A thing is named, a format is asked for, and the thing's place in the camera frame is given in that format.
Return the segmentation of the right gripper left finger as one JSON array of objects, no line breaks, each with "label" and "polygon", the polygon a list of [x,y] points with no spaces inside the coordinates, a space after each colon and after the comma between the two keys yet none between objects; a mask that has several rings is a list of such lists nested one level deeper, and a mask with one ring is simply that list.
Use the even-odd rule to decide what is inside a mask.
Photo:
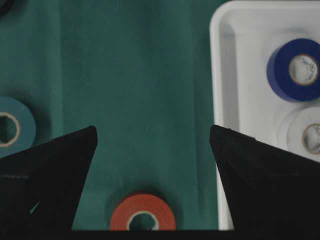
[{"label": "right gripper left finger", "polygon": [[72,230],[97,147],[91,125],[0,160],[0,235]]}]

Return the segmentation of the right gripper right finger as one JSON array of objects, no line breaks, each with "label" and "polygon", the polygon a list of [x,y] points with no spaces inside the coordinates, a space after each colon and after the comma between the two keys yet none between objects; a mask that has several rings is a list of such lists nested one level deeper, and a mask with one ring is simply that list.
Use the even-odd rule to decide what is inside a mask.
[{"label": "right gripper right finger", "polygon": [[320,237],[320,164],[219,125],[210,146],[234,230],[266,240]]}]

